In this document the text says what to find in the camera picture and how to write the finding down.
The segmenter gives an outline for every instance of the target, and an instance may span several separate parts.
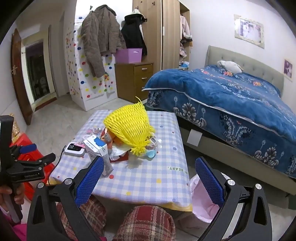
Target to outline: wooden drawer cabinet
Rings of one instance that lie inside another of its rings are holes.
[[[137,103],[147,99],[148,91],[142,92],[153,75],[153,63],[115,64],[117,95],[119,98]]]

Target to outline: pillow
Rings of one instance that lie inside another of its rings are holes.
[[[239,66],[237,63],[232,61],[220,60],[217,62],[217,66],[219,68],[224,68],[233,74],[241,74],[244,71],[241,66]]]

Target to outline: bed headboard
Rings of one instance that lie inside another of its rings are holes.
[[[277,87],[282,94],[284,88],[284,75],[275,69],[240,53],[209,46],[207,49],[205,66],[210,64],[216,65],[219,60],[233,61],[237,63],[244,69],[244,72],[268,81]]]

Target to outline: drawer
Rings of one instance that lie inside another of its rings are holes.
[[[135,96],[139,97],[141,100],[144,100],[148,97],[148,91],[142,92],[142,88],[145,87],[148,80],[152,77],[152,73],[146,73],[145,77],[136,77],[135,76]]]
[[[143,64],[134,67],[135,76],[143,76],[146,73],[153,73],[153,64]]]

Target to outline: metal bolt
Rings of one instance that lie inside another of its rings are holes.
[[[44,183],[39,183],[39,184],[37,185],[37,187],[38,187],[38,188],[43,188],[43,187],[44,187]]]
[[[71,178],[68,178],[65,180],[65,184],[66,185],[70,185],[72,183],[72,179]]]
[[[233,180],[231,180],[231,179],[229,179],[227,182],[228,182],[228,184],[229,184],[230,186],[234,186],[234,185],[235,185],[235,181],[233,181]]]
[[[259,190],[262,189],[262,186],[261,186],[260,184],[258,184],[258,183],[255,185],[255,187],[256,187],[257,189],[259,189]]]

